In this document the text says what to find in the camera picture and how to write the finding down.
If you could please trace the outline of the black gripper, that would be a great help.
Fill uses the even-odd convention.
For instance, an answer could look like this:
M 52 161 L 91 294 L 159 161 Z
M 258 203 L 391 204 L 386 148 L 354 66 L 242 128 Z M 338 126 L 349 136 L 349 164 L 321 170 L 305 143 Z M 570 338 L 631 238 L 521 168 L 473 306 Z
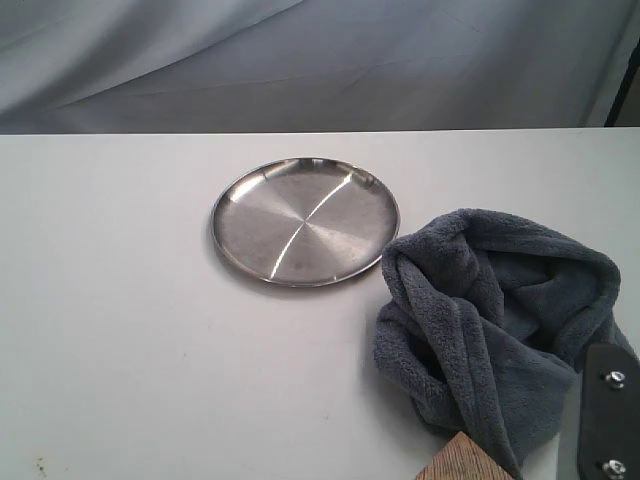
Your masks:
M 616 345 L 587 351 L 577 470 L 581 479 L 639 477 L 639 361 Z

